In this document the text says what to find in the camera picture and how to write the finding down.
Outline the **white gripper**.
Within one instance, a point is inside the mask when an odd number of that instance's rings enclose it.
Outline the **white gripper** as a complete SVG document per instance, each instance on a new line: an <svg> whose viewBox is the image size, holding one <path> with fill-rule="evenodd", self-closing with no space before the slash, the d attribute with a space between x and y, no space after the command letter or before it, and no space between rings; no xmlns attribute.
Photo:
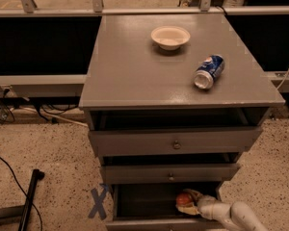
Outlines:
<svg viewBox="0 0 289 231"><path fill-rule="evenodd" d="M194 202L197 202L197 207L177 205L176 208L179 212L191 216L200 214L203 218L210 220L230 219L229 204L223 203L213 196L203 195L201 192L192 189L184 189L183 192L188 193Z"/></svg>

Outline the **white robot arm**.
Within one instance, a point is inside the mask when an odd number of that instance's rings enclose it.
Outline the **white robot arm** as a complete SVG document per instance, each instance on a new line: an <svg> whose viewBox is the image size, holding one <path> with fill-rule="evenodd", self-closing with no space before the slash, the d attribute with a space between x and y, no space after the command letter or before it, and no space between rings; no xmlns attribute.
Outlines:
<svg viewBox="0 0 289 231"><path fill-rule="evenodd" d="M252 208L242 201L228 204L191 189L185 189L175 201L179 212L215 220L228 231L268 231Z"/></svg>

